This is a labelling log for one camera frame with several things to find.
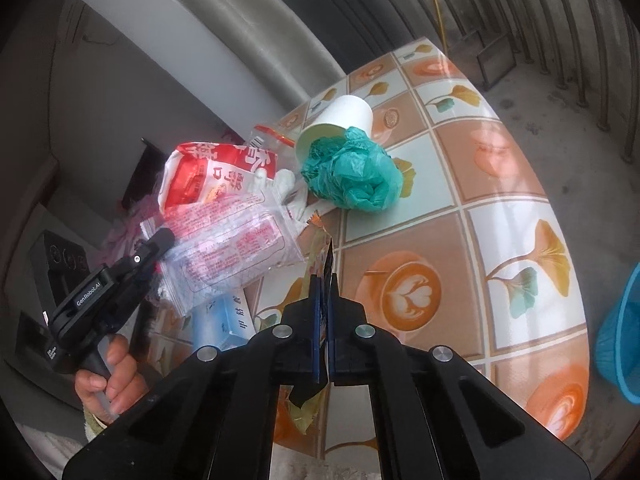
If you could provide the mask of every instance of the yellow cable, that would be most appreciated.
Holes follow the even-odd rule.
[[[438,16],[438,25],[440,26],[440,41],[442,42],[442,49],[444,50],[444,55],[448,56],[447,53],[447,35],[444,31],[444,23],[442,21],[442,15],[440,13],[440,6],[438,4],[438,0],[433,0],[433,5],[436,8],[436,14]]]

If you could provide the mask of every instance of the blue and white box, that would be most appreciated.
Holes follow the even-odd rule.
[[[221,351],[245,345],[255,335],[244,290],[194,307],[193,350],[211,345]]]

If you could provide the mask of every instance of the plastic sheet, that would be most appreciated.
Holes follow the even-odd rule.
[[[402,173],[387,152],[359,128],[322,137],[302,166],[309,189],[344,209],[382,211],[400,196]]]
[[[161,227],[174,232],[174,247],[160,262],[161,289],[181,316],[273,267],[303,261],[292,220],[273,188],[172,207],[141,227],[145,237]]]

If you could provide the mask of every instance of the table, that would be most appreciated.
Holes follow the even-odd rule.
[[[584,309],[556,216],[513,137],[428,40],[370,62],[275,126],[296,139],[348,93],[372,107],[372,138],[394,158],[404,187],[382,213],[336,209],[322,217],[334,240],[341,295],[362,303],[371,323],[409,346],[451,346],[566,438],[588,392]],[[308,254],[306,232],[299,243]],[[279,322],[305,271],[306,263],[275,269],[245,289],[258,324]],[[187,319],[168,322],[177,340],[167,345],[166,366],[191,353],[180,343]],[[280,400],[277,443],[379,471],[365,386],[328,388],[306,434]]]

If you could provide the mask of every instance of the black chair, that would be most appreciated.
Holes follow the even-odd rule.
[[[413,38],[387,0],[282,0],[346,73]]]

